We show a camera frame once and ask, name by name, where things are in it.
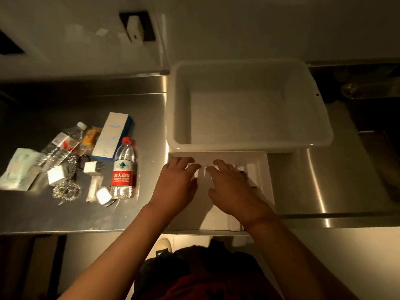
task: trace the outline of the floor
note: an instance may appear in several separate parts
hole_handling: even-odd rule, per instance
[[[100,254],[120,235],[120,233],[88,233],[70,234],[64,252],[63,265],[61,269],[58,293],[64,292],[77,276],[83,272]],[[208,247],[211,237],[209,236],[188,236],[161,234],[159,238],[168,238],[171,242],[172,251],[192,246],[201,245]],[[263,269],[265,275],[272,284],[278,289],[278,285],[264,262],[261,253],[255,248],[253,240],[248,236],[225,237],[221,239],[225,242],[225,247],[231,252],[242,251],[253,255],[258,264]],[[150,251],[147,258],[155,257],[154,248]],[[127,300],[133,294],[133,286],[127,295]]]
[[[400,228],[294,230],[295,235],[361,300],[398,300],[400,294]],[[62,293],[120,233],[70,234],[67,237],[58,292]],[[173,251],[208,246],[208,236],[161,235]],[[248,236],[227,239],[231,251],[252,254],[277,287],[271,271]],[[131,289],[127,299],[132,295]]]

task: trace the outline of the beige shoe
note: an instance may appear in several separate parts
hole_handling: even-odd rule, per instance
[[[171,247],[171,242],[167,238],[159,239],[155,244],[154,249],[156,250],[156,257],[161,255],[162,253],[166,252],[172,253],[173,251]]]

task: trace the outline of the person's left hand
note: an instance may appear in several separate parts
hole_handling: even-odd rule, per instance
[[[162,212],[168,220],[172,220],[193,200],[197,178],[192,177],[201,168],[199,164],[187,167],[193,162],[191,157],[175,157],[161,170],[149,204]]]

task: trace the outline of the person's right arm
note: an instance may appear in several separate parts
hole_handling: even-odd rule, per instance
[[[231,164],[208,167],[215,189],[208,196],[246,228],[271,268],[286,299],[357,299],[262,201]]]

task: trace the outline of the forearm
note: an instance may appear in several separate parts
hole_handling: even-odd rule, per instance
[[[356,299],[269,207],[247,231],[287,299]]]
[[[60,299],[124,299],[134,276],[170,219],[150,204]]]

